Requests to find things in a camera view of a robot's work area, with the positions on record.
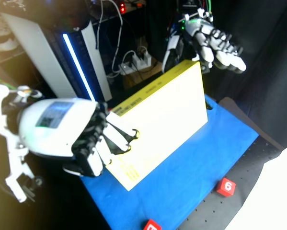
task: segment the blue surface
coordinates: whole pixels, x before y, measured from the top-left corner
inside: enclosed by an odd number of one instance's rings
[[[258,137],[207,97],[208,123],[127,191],[107,170],[82,181],[113,230],[141,230],[153,219],[176,229]]]

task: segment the red dice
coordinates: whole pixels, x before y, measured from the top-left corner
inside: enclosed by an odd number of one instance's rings
[[[144,230],[161,230],[161,226],[152,219],[150,219],[144,227]]]
[[[223,178],[217,185],[217,192],[228,197],[234,195],[236,184],[227,178]]]

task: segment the number 6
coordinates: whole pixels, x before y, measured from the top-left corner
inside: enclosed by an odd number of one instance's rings
[[[232,184],[231,184],[231,182],[226,182],[224,186],[225,186],[225,189],[226,189],[227,191],[230,191]]]

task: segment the green cable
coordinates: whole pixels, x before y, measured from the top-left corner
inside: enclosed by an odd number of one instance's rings
[[[6,85],[6,86],[7,86],[9,89],[11,89],[11,90],[16,90],[16,89],[17,89],[16,87],[14,87],[14,86],[12,86],[12,85],[10,85],[10,84],[8,84],[8,83],[2,81],[1,79],[0,79],[0,83]]]
[[[208,0],[208,11],[211,12],[211,0]]]

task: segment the power strip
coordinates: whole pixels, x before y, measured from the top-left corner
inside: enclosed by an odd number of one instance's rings
[[[132,59],[133,63],[131,63],[131,66],[129,66],[129,62],[120,65],[121,75],[134,73],[137,72],[137,70],[142,70],[151,66],[152,57],[147,51],[144,53],[143,59],[140,59],[136,54],[132,56]]]

